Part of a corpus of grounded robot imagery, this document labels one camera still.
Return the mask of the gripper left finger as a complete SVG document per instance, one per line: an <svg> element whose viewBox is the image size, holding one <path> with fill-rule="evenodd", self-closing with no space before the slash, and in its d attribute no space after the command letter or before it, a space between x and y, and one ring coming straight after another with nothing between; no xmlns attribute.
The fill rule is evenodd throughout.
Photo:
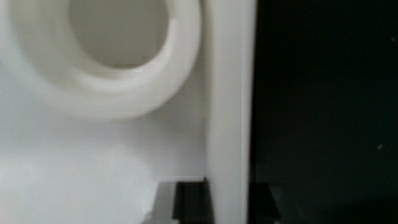
<svg viewBox="0 0 398 224"><path fill-rule="evenodd" d="M177 224L213 224L213 206L208 179L179 182L172 207Z"/></svg>

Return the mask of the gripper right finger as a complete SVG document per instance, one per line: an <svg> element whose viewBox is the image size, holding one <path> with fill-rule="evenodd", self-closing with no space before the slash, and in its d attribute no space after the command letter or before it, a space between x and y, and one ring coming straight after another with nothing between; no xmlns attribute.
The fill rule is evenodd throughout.
<svg viewBox="0 0 398 224"><path fill-rule="evenodd" d="M248 224L275 224L280 219L275 199L266 183L252 183L248 189Z"/></svg>

